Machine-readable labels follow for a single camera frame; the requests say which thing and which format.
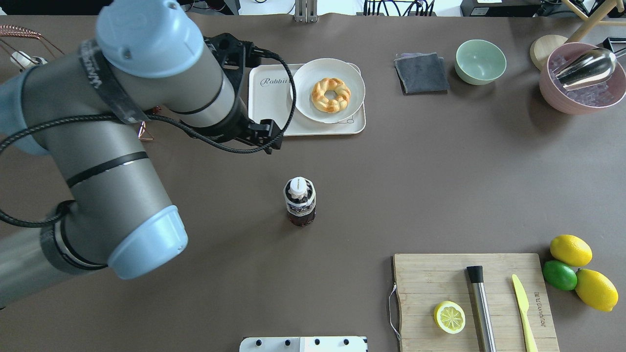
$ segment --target cutting board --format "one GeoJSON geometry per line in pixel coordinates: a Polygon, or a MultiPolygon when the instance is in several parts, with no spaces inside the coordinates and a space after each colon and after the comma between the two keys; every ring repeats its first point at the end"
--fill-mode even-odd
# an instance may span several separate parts
{"type": "Polygon", "coordinates": [[[528,319],[537,348],[559,352],[538,254],[396,254],[393,263],[401,352],[481,351],[465,271],[475,265],[483,266],[496,349],[526,351],[511,280],[511,275],[517,274],[530,302],[528,319]],[[466,325],[460,333],[448,334],[435,324],[433,311],[441,301],[456,302],[465,311],[466,325]]]}

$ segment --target yellow knife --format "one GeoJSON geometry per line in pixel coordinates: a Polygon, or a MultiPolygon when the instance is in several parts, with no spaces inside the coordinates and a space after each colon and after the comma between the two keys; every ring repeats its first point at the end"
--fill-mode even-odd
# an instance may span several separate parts
{"type": "Polygon", "coordinates": [[[537,344],[535,343],[535,337],[533,331],[530,329],[530,322],[528,321],[528,297],[524,286],[521,285],[520,279],[517,275],[511,276],[513,279],[513,287],[515,288],[515,296],[517,297],[517,305],[520,307],[521,324],[524,326],[524,341],[526,342],[526,352],[538,352],[537,344]]]}

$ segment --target braided donut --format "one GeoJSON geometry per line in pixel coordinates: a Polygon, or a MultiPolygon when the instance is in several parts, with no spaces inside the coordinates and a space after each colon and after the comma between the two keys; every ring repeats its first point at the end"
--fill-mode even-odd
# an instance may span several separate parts
{"type": "Polygon", "coordinates": [[[313,87],[311,101],[319,111],[336,113],[348,106],[350,94],[350,88],[342,80],[338,78],[324,78],[313,87]],[[327,91],[334,91],[337,93],[337,96],[329,100],[324,96],[327,91]]]}

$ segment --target table surface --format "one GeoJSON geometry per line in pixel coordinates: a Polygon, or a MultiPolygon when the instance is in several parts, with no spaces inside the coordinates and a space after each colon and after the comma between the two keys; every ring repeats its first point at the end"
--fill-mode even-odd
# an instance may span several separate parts
{"type": "MultiPolygon", "coordinates": [[[[370,351],[395,351],[386,312],[391,257],[406,253],[536,252],[564,233],[593,249],[587,266],[624,290],[626,112],[568,116],[541,97],[528,57],[544,34],[576,20],[357,18],[296,25],[289,15],[192,15],[207,36],[228,31],[289,63],[355,63],[367,87],[367,127],[357,135],[292,137],[273,155],[232,155],[149,123],[146,150],[189,235],[163,267],[132,281],[111,270],[77,277],[0,312],[2,351],[237,351],[246,336],[359,335],[370,351]],[[496,43],[506,73],[470,86],[454,73],[468,39],[496,43]],[[445,58],[447,93],[404,96],[396,53],[445,58]],[[317,218],[286,216],[282,187],[311,179],[317,218]]],[[[0,16],[40,31],[65,51],[93,36],[91,17],[0,16]]],[[[585,37],[600,43],[618,28],[585,37]]],[[[8,60],[0,81],[15,75],[8,60]]],[[[71,197],[54,163],[8,150],[1,207],[36,219],[71,197]]],[[[4,237],[17,228],[0,224],[4,237]]],[[[626,306],[612,313],[548,287],[562,351],[618,351],[626,306]]]]}

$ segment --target gray cloth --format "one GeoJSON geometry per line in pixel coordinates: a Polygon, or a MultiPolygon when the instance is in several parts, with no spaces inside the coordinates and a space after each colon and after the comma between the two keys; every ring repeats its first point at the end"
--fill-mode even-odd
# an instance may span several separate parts
{"type": "Polygon", "coordinates": [[[437,53],[397,54],[394,60],[404,94],[448,90],[443,58],[437,53]]]}

